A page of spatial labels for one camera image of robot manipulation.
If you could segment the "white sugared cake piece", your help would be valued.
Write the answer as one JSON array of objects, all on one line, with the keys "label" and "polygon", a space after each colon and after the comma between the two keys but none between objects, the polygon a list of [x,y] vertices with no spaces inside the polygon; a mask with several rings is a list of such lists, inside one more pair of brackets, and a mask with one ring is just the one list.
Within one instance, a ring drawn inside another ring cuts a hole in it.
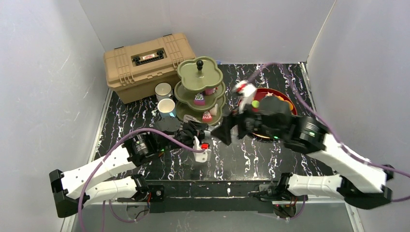
[{"label": "white sugared cake piece", "polygon": [[218,114],[218,104],[215,104],[215,106],[209,110],[209,113],[212,116],[216,116]]}]

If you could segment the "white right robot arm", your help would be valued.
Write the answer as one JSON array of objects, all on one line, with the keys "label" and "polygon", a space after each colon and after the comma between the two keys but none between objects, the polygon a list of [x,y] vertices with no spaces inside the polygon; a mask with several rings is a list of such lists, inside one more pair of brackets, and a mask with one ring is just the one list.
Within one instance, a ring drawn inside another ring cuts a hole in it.
[{"label": "white right robot arm", "polygon": [[391,171],[386,171],[385,166],[377,168],[355,160],[352,154],[345,153],[325,125],[311,117],[292,114],[285,101],[267,97],[258,108],[250,104],[237,107],[223,117],[211,135],[229,145],[233,128],[237,129],[238,138],[256,133],[281,140],[286,148],[319,160],[336,172],[326,176],[283,173],[277,183],[261,192],[262,198],[326,196],[366,210],[392,201],[393,192],[386,186],[394,177]]}]

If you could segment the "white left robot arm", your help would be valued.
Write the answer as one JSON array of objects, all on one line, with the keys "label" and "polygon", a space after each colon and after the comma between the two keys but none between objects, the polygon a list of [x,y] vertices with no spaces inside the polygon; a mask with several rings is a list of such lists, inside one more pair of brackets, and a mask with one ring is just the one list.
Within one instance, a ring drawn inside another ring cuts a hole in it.
[{"label": "white left robot arm", "polygon": [[49,173],[57,216],[66,218],[95,203],[118,198],[145,201],[150,187],[141,174],[113,178],[146,163],[158,160],[166,151],[185,148],[203,152],[202,140],[209,125],[167,116],[152,128],[136,129],[120,139],[105,156],[82,167]]}]

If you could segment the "red layered cake square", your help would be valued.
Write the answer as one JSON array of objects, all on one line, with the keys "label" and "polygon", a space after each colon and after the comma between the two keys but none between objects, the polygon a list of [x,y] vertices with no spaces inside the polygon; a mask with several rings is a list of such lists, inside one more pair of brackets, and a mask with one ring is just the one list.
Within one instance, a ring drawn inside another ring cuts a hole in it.
[{"label": "red layered cake square", "polygon": [[205,91],[204,91],[204,93],[205,93],[205,95],[212,95],[212,94],[214,94],[215,93],[215,91],[216,91],[216,87],[215,88],[208,88],[208,89],[206,89]]}]

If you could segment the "red round lacquer tray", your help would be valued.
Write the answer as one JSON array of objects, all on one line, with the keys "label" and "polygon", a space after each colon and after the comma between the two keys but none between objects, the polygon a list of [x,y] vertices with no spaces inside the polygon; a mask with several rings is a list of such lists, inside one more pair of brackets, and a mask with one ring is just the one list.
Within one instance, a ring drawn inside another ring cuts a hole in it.
[{"label": "red round lacquer tray", "polygon": [[[272,89],[272,88],[257,88],[254,98],[250,102],[250,105],[252,106],[252,110],[254,112],[258,112],[262,99],[267,98],[267,97],[272,97],[272,96],[278,98],[280,101],[287,102],[289,104],[291,114],[295,116],[298,115],[295,104],[291,101],[291,99],[286,94],[278,90]],[[278,140],[279,139],[279,137],[277,136],[265,135],[265,134],[262,134],[261,132],[252,132],[249,135],[255,138],[261,139],[261,140],[262,139],[263,140]]]}]

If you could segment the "purple frosted cake slice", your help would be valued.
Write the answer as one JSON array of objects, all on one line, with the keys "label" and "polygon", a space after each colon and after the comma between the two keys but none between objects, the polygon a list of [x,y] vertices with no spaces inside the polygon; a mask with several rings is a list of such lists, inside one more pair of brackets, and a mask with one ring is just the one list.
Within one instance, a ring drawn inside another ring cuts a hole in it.
[{"label": "purple frosted cake slice", "polygon": [[197,93],[197,94],[194,96],[193,103],[194,103],[195,105],[198,105],[198,106],[204,106],[204,105],[205,105],[204,94],[201,93],[201,92],[200,92],[200,93]]}]

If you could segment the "pink sprinkled cake slice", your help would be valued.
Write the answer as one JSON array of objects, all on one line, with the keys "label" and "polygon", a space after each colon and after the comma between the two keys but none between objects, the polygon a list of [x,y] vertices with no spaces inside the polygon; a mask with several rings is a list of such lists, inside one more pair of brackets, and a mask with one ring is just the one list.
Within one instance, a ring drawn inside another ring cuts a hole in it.
[{"label": "pink sprinkled cake slice", "polygon": [[202,116],[203,123],[210,123],[213,120],[213,116],[209,111],[205,111]]}]

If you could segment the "green three-tier serving stand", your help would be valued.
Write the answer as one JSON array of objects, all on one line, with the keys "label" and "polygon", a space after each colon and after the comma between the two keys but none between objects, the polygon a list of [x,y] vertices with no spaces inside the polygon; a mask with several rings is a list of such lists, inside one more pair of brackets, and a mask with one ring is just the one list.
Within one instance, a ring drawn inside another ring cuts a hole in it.
[{"label": "green three-tier serving stand", "polygon": [[[210,123],[207,123],[212,126],[218,124],[222,119],[223,107],[226,103],[226,85],[217,62],[206,56],[186,60],[178,66],[177,74],[180,81],[174,88],[174,95],[177,99],[176,117],[181,121],[193,119],[202,122],[203,113],[218,104],[218,114],[213,116]],[[217,89],[214,94],[205,95],[206,89],[215,87]],[[204,106],[193,103],[194,96],[200,92],[204,94]]]}]

